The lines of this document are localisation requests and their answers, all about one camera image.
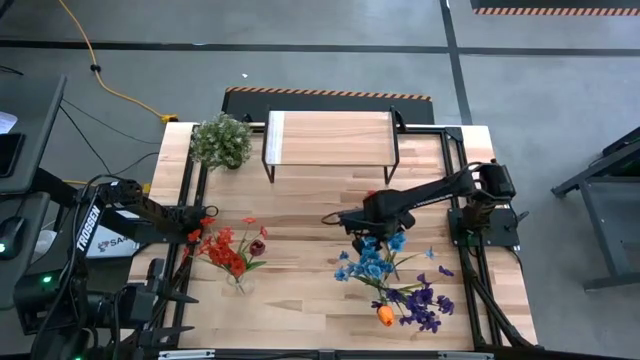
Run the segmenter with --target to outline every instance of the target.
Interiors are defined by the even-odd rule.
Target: green plant
[[[220,113],[196,128],[191,141],[191,158],[213,170],[219,166],[237,169],[251,155],[249,124]]]

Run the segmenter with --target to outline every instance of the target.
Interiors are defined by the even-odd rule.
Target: gray floor
[[[450,1],[458,43],[468,47],[639,48],[633,17],[474,16]],[[96,40],[242,44],[446,45],[437,0],[69,1]],[[55,1],[17,1],[0,36],[79,39]],[[460,124],[448,55],[99,51],[105,81],[199,121],[219,109],[227,86],[273,86],[433,96],[438,124]],[[637,358],[640,286],[584,293],[604,276],[582,199],[549,189],[640,125],[640,58],[463,56],[474,124],[490,127],[498,159],[518,189],[525,280],[540,344],[556,350]],[[28,76],[66,73],[66,98],[128,133],[161,139],[163,126],[100,90],[82,50],[0,49],[0,64]],[[112,169],[157,149],[121,138],[70,110]],[[149,182],[155,160],[126,173]],[[99,162],[64,115],[44,167],[87,179]],[[3,337],[2,343],[11,342]]]

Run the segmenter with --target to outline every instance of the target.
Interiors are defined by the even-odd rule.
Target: power cord
[[[9,74],[16,74],[16,75],[24,75],[24,73],[14,69],[14,68],[10,68],[8,66],[4,66],[4,65],[0,65],[0,72],[5,72],[5,73],[9,73]]]
[[[86,111],[84,111],[84,110],[80,109],[78,106],[74,105],[71,101],[69,101],[69,100],[67,100],[67,99],[62,99],[62,101],[64,101],[67,105],[71,106],[72,108],[74,108],[74,109],[78,110],[78,111],[79,111],[79,112],[81,112],[82,114],[86,115],[88,118],[90,118],[90,119],[92,119],[92,120],[97,121],[98,123],[100,123],[100,124],[102,124],[103,126],[105,126],[105,127],[109,128],[109,129],[111,129],[112,131],[117,132],[118,134],[120,134],[120,135],[122,135],[122,136],[128,137],[129,139],[132,139],[132,140],[135,140],[135,141],[139,141],[139,142],[144,143],[144,144],[151,144],[151,145],[160,145],[160,144],[161,144],[160,142],[153,142],[153,141],[141,140],[141,139],[138,139],[137,137],[134,137],[134,136],[131,136],[131,135],[129,135],[129,134],[126,134],[126,133],[124,133],[124,132],[122,132],[122,131],[120,131],[120,130],[118,130],[118,129],[114,128],[114,127],[112,127],[111,125],[109,125],[109,124],[105,123],[104,121],[102,121],[102,120],[98,119],[97,117],[95,117],[95,116],[93,116],[93,115],[89,114],[88,112],[86,112]]]
[[[93,47],[91,46],[91,42],[89,41],[89,38],[87,37],[87,34],[84,32],[84,29],[82,28],[82,25],[80,25],[80,22],[78,21],[78,19],[76,19],[76,17],[73,15],[71,10],[69,10],[69,8],[67,7],[67,5],[64,3],[63,0],[58,0],[58,2],[60,3],[60,5],[62,5],[64,10],[67,12],[67,14],[69,14],[69,17],[71,17],[71,20],[73,20],[73,22],[76,24],[76,27],[80,31],[80,34],[82,35],[82,38],[84,39],[84,42],[87,44],[87,47],[89,48],[89,55],[91,55],[91,61],[92,61],[92,63],[91,63],[91,71],[93,71],[93,74],[96,76],[96,80],[98,80],[98,83],[100,84],[100,86],[104,90],[106,90],[108,93],[110,93],[112,95],[115,95],[115,96],[117,96],[117,97],[119,97],[121,99],[125,99],[125,100],[130,101],[130,102],[132,102],[134,104],[140,105],[141,107],[143,107],[147,111],[151,112],[152,114],[154,114],[155,116],[160,118],[160,120],[162,120],[162,122],[165,123],[165,124],[170,122],[170,121],[177,121],[178,120],[178,115],[176,115],[176,114],[169,114],[169,115],[160,114],[159,112],[154,110],[149,105],[143,103],[142,101],[134,99],[134,98],[129,97],[127,95],[124,95],[122,93],[119,93],[119,92],[117,92],[115,90],[112,90],[107,85],[105,85],[104,82],[102,81],[102,77],[100,76],[100,71],[102,70],[102,68],[98,65],[98,60],[96,59],[96,54],[93,52]]]
[[[84,133],[82,132],[82,130],[80,130],[80,127],[78,127],[78,124],[76,124],[76,122],[73,120],[73,118],[71,117],[71,115],[69,115],[69,113],[62,107],[60,106],[60,110],[62,110],[62,112],[67,116],[67,118],[69,118],[69,120],[71,121],[71,123],[73,124],[73,126],[76,128],[76,130],[78,130],[78,133],[80,133],[80,136],[82,136],[82,139],[84,140],[84,142],[87,144],[87,146],[89,146],[89,148],[91,149],[91,151],[96,155],[96,157],[98,157],[98,159],[100,159],[100,162],[102,163],[102,165],[104,166],[104,168],[107,170],[107,173],[109,173],[110,175],[120,175],[123,172],[131,169],[132,167],[138,165],[140,162],[142,162],[142,160],[153,156],[153,155],[158,155],[160,154],[159,152],[155,151],[155,152],[151,152],[148,153],[144,156],[142,156],[141,158],[139,158],[138,160],[134,161],[133,164],[127,166],[126,168],[117,171],[117,172],[112,172],[111,169],[109,169],[109,167],[107,166],[107,163],[104,161],[104,159],[102,158],[102,156],[100,156],[100,154],[98,154],[98,152],[96,151],[96,149],[93,148],[93,146],[91,145],[91,143],[89,142],[89,140],[87,139],[87,137],[84,135]],[[74,184],[81,184],[82,182],[77,181],[77,182],[72,182]]]
[[[71,121],[71,123],[73,124],[73,126],[76,128],[76,130],[78,130],[78,132],[80,133],[80,136],[82,136],[82,139],[84,139],[84,142],[87,143],[87,146],[89,146],[89,149],[91,149],[91,151],[93,151],[93,153],[96,155],[96,157],[98,157],[98,159],[100,159],[100,162],[102,163],[102,165],[104,166],[104,168],[107,170],[107,172],[109,174],[111,174],[111,170],[109,169],[109,167],[107,166],[107,163],[104,162],[104,159],[102,158],[102,156],[100,156],[100,154],[98,154],[98,152],[96,151],[96,149],[93,148],[93,146],[91,146],[91,143],[89,142],[89,140],[87,140],[87,137],[84,136],[84,134],[82,133],[82,130],[80,130],[80,128],[78,127],[78,124],[76,124],[75,121],[73,121],[73,118],[71,118],[71,115],[69,115],[69,113],[67,112],[67,110],[65,110],[62,106],[60,106],[60,110],[62,110],[62,112],[67,115],[67,118],[69,118],[69,120]]]
[[[144,159],[148,158],[149,156],[159,155],[159,154],[160,154],[160,153],[159,153],[159,152],[157,152],[157,151],[156,151],[156,152],[152,152],[152,153],[148,153],[147,155],[144,155],[144,156],[143,156],[143,157],[141,157],[140,159],[138,159],[138,160],[134,161],[134,162],[133,162],[133,164],[131,164],[131,165],[127,166],[126,168],[124,168],[124,169],[122,169],[122,170],[120,170],[120,171],[118,171],[118,172],[113,173],[113,175],[120,175],[120,174],[122,174],[123,172],[125,172],[125,171],[127,171],[127,170],[131,169],[132,167],[134,167],[134,166],[136,166],[136,165],[138,165],[140,162],[142,162],[142,160],[144,160]]]

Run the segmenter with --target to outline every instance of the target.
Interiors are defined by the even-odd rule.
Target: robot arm
[[[344,226],[347,234],[370,235],[384,241],[415,224],[410,210],[461,196],[468,199],[463,224],[477,230],[487,225],[496,205],[508,203],[515,194],[505,166],[495,161],[472,163],[441,180],[408,190],[380,190],[363,200],[362,209],[335,213],[339,219],[335,224]]]

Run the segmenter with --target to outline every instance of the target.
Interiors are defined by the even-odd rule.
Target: green leaf
[[[251,271],[251,270],[257,269],[258,267],[260,267],[260,266],[262,266],[262,265],[264,265],[266,263],[267,263],[266,261],[254,261],[251,264],[249,264],[249,266],[247,266],[247,271]]]
[[[394,265],[394,267],[396,267],[396,268],[397,268],[397,267],[398,267],[398,265],[402,264],[403,262],[405,262],[405,261],[407,261],[407,260],[409,260],[409,259],[413,259],[414,257],[416,257],[416,256],[418,256],[418,255],[422,255],[422,253],[419,253],[419,254],[413,254],[413,255],[409,256],[408,258],[402,259],[402,260],[398,261],[398,263],[397,263],[397,264],[395,264],[395,265]]]

